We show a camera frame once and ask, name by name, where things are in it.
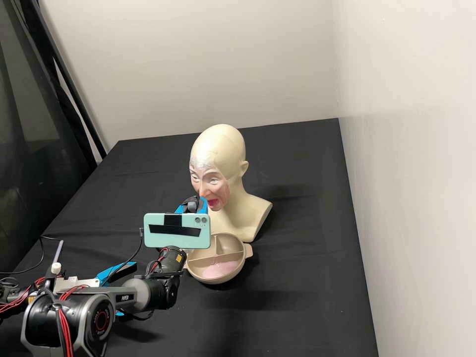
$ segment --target open mouth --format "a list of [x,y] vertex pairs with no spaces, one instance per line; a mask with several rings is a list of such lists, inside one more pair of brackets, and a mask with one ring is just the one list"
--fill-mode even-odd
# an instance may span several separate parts
[[218,198],[207,200],[207,202],[210,207],[216,206],[218,204]]

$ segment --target bowl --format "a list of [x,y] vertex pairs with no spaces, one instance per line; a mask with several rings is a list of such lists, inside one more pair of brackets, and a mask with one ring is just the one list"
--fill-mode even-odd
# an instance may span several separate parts
[[202,283],[221,284],[233,279],[251,256],[250,244],[229,233],[216,233],[208,249],[194,249],[187,254],[184,269]]

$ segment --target black cable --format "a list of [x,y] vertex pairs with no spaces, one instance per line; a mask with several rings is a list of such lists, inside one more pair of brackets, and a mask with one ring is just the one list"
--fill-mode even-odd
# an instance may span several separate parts
[[15,289],[20,286],[20,283],[14,277],[4,277],[0,279],[0,285],[9,287],[10,289]]
[[38,294],[39,294],[40,292],[46,293],[46,294],[50,297],[51,302],[55,301],[56,297],[53,295],[53,293],[51,292],[51,290],[46,289],[46,288],[39,288],[39,289],[38,289]]
[[109,279],[116,273],[116,271],[120,270],[124,265],[126,265],[128,262],[130,262],[132,259],[134,259],[134,257],[137,255],[137,253],[140,251],[140,249],[142,247],[142,233],[139,236],[140,236],[139,247],[137,248],[135,253],[132,255],[132,257],[130,257],[126,262],[122,263],[119,268],[115,269],[114,271],[111,270],[108,274],[108,277],[103,281],[101,286],[104,286],[105,284],[107,284],[109,282]]
[[163,279],[163,278],[171,278],[174,276],[182,276],[183,270],[176,271],[176,272],[165,272],[165,273],[150,273],[146,275],[142,275],[141,279]]
[[36,264],[35,266],[32,266],[31,268],[20,270],[20,271],[17,271],[17,272],[0,272],[0,274],[5,274],[5,275],[22,274],[22,273],[26,273],[27,271],[30,271],[30,270],[35,269],[36,267],[38,267],[43,262],[43,258],[45,257],[45,249],[43,247],[43,241],[41,240],[41,236],[40,236],[39,239],[40,239],[40,245],[41,245],[41,259],[38,262],[38,264]]
[[102,236],[102,235],[109,235],[111,233],[116,233],[116,234],[124,234],[124,235],[129,235],[131,233],[137,232],[136,230],[133,229],[77,229],[75,231],[56,231],[56,232],[48,232],[48,236],[50,239],[53,239],[51,237],[53,236],[67,236],[67,237],[73,237],[73,236]]
[[124,316],[127,316],[129,318],[132,318],[134,320],[138,320],[138,321],[145,321],[145,320],[148,320],[152,317],[152,315],[154,314],[154,311],[155,310],[152,310],[149,312],[149,314],[146,316],[146,317],[139,317],[137,315],[134,315],[134,314],[131,314],[131,313],[128,313],[128,312],[125,312],[124,310],[122,309],[118,309],[118,311],[122,312],[124,314]]
[[147,264],[147,267],[145,268],[145,274],[146,274],[146,275],[151,273],[150,268],[151,268],[152,264],[155,263],[155,262],[157,262],[157,266],[156,266],[155,268],[157,268],[157,267],[159,267],[159,266],[161,265],[161,264],[160,264],[160,260],[157,260],[157,259],[156,259],[156,260],[150,261],[149,264]]

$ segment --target mannequin ear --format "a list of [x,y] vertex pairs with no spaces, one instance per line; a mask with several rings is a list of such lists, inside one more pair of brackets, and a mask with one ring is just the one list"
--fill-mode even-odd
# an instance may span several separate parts
[[240,165],[240,176],[243,176],[246,171],[248,170],[248,166],[249,166],[249,162],[248,161],[242,161],[241,165]]

